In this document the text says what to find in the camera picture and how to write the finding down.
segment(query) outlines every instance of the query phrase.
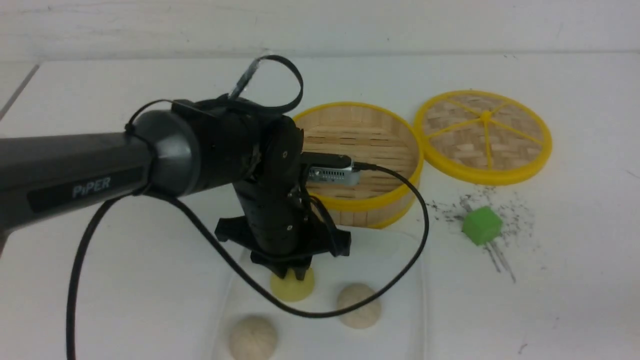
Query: bamboo steamer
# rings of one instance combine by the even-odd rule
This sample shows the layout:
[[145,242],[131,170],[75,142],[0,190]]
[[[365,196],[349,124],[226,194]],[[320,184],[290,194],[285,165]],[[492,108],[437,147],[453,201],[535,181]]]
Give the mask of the bamboo steamer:
[[525,181],[552,151],[551,133],[535,112],[490,92],[440,94],[422,105],[413,125],[430,164],[475,184]]
[[[416,187],[424,160],[418,137],[398,115],[374,105],[334,102],[294,117],[305,131],[304,151],[343,154],[399,172]],[[336,224],[383,228],[400,219],[414,195],[396,178],[363,171],[356,186],[307,183]]]

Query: metal connector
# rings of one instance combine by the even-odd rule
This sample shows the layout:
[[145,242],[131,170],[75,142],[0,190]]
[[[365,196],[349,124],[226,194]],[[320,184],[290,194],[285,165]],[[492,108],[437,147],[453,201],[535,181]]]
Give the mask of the metal connector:
[[360,182],[360,172],[353,170],[353,162],[346,168],[311,167],[309,181],[355,186]]

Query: black cable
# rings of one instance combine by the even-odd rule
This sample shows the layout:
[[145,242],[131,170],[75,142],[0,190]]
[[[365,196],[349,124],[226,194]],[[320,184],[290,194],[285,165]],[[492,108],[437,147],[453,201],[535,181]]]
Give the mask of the black cable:
[[316,209],[318,210],[318,213],[320,214],[320,218],[326,225],[327,230],[329,232],[329,239],[331,240],[331,245],[333,246],[332,254],[334,256],[337,256],[338,243],[336,241],[335,233],[338,228],[335,226],[335,222],[333,222],[333,218],[331,217],[331,214],[329,214],[329,211],[326,209],[322,201],[320,201],[320,199],[318,199],[317,197],[309,196],[308,199],[309,199],[309,202],[311,202],[316,207]]
[[[144,104],[140,109],[138,109],[135,113],[133,113],[133,115],[125,125],[125,130],[127,132],[131,132],[133,129],[133,122],[136,120],[136,118],[138,118],[140,113],[145,111],[149,106],[155,105],[159,102],[168,102],[172,105],[182,106],[184,108],[195,111],[202,115],[206,115],[208,117],[215,117],[215,116],[206,112],[203,109],[227,108],[227,109],[243,111],[245,113],[251,113],[254,115],[281,115],[295,109],[300,104],[300,101],[302,101],[302,96],[304,94],[304,87],[305,87],[305,83],[302,79],[302,74],[300,74],[300,71],[298,70],[298,68],[293,64],[293,62],[291,62],[291,60],[280,55],[265,55],[260,58],[257,58],[254,61],[262,61],[262,60],[271,60],[277,63],[281,63],[289,71],[291,71],[291,73],[296,77],[296,80],[298,80],[298,84],[300,85],[300,90],[298,91],[298,94],[296,95],[295,99],[293,99],[288,104],[279,105],[279,106],[263,106],[263,105],[255,104],[253,102],[229,98],[229,94],[224,94],[218,97],[217,99],[198,101],[195,103],[196,106],[191,106],[180,101],[158,99],[158,100],[154,100]],[[241,77],[241,79],[238,81],[238,85],[236,86],[240,86],[240,84],[242,84],[242,86],[244,87],[248,84],[249,80],[251,80],[251,78],[244,78],[244,75],[243,75],[243,77]]]
[[[402,175],[398,174],[393,170],[390,170],[384,167],[379,167],[377,165],[366,164],[366,163],[355,163],[354,169],[376,170],[376,171],[385,172],[387,174],[394,176],[398,180],[402,181],[407,187],[409,187],[409,189],[415,194],[420,204],[420,207],[422,208],[422,212],[424,214],[424,232],[422,234],[422,239],[420,240],[420,245],[418,246],[418,249],[416,250],[415,254],[412,256],[411,260],[409,260],[407,265],[387,285],[385,285],[377,293],[375,293],[374,295],[371,295],[370,297],[364,299],[363,301],[360,301],[356,304],[353,304],[351,306],[345,307],[340,310],[328,311],[325,313],[310,313],[310,312],[298,310],[283,304],[278,299],[276,299],[272,294],[270,294],[269,291],[265,290],[262,286],[260,286],[257,282],[255,282],[242,269],[242,267],[240,267],[240,265],[236,263],[236,261],[233,259],[231,255],[229,255],[229,253],[225,250],[225,248],[222,245],[220,245],[216,237],[206,228],[206,226],[204,226],[202,221],[200,221],[200,219],[193,213],[193,211],[189,209],[183,202],[176,199],[175,197],[163,195],[161,193],[156,193],[156,192],[147,192],[145,195],[168,202],[169,204],[181,210],[183,214],[185,214],[185,216],[187,216],[187,218],[191,221],[191,223],[200,231],[202,236],[204,236],[205,239],[207,239],[207,241],[214,247],[214,249],[218,251],[218,254],[220,254],[220,256],[231,267],[231,269],[233,269],[233,271],[235,271],[236,274],[240,276],[240,278],[242,278],[242,280],[244,280],[249,286],[251,286],[257,293],[262,295],[267,301],[275,305],[277,308],[287,313],[301,316],[304,318],[331,318],[334,316],[344,315],[362,306],[365,306],[368,303],[381,297],[384,293],[386,293],[389,289],[391,289],[391,287],[393,287],[393,285],[395,285],[411,269],[413,264],[415,264],[415,262],[420,258],[420,255],[422,254],[422,251],[424,250],[424,246],[426,245],[426,242],[427,242],[427,235],[429,234],[429,216],[427,211],[427,205],[424,202],[424,199],[422,198],[420,191],[418,191],[418,189],[416,189],[416,187],[413,184],[411,184],[409,180],[407,180]],[[80,280],[80,272],[82,270],[82,264],[84,261],[84,256],[86,255],[86,250],[89,246],[89,241],[91,240],[93,233],[95,232],[98,224],[100,223],[100,220],[102,220],[102,217],[107,212],[107,210],[116,201],[120,199],[121,197],[111,199],[102,204],[102,206],[98,209],[98,211],[96,211],[93,218],[87,225],[87,228],[84,231],[83,237],[80,240],[80,244],[78,245],[76,259],[74,260],[74,266],[71,271],[71,279],[69,281],[69,292],[68,292],[68,298],[67,298],[67,359],[68,360],[76,360],[75,310],[76,310],[76,301],[77,301],[77,290],[78,290],[78,285]]]
[[76,251],[76,258],[74,259],[74,266],[71,268],[71,277],[69,279],[69,291],[67,295],[67,359],[76,359],[76,301],[78,297],[78,285],[80,283],[80,272],[82,271],[82,264],[84,262],[84,256],[86,250],[89,247],[89,241],[95,232],[96,228],[100,224],[100,220],[107,213],[109,208],[115,204],[116,201],[123,197],[116,197],[114,199],[107,200],[100,205],[98,211],[95,212],[91,221],[86,226],[84,234],[78,244],[78,250]]

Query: green cube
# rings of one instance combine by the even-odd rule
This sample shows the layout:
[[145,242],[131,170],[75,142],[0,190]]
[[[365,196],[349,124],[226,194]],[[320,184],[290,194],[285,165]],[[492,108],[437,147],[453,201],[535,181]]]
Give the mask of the green cube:
[[501,229],[502,219],[488,206],[471,211],[462,223],[462,232],[478,246],[500,236]]

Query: black mount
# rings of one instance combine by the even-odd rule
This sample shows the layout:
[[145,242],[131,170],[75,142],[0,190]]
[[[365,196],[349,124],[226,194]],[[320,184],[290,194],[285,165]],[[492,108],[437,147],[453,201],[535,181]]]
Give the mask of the black mount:
[[[251,250],[251,261],[283,279],[304,280],[313,255],[349,256],[351,233],[320,221],[305,189],[308,170],[323,157],[302,156],[303,131],[282,116],[262,130],[260,166],[234,183],[243,217],[221,218],[215,234]],[[334,155],[327,154],[329,159]]]

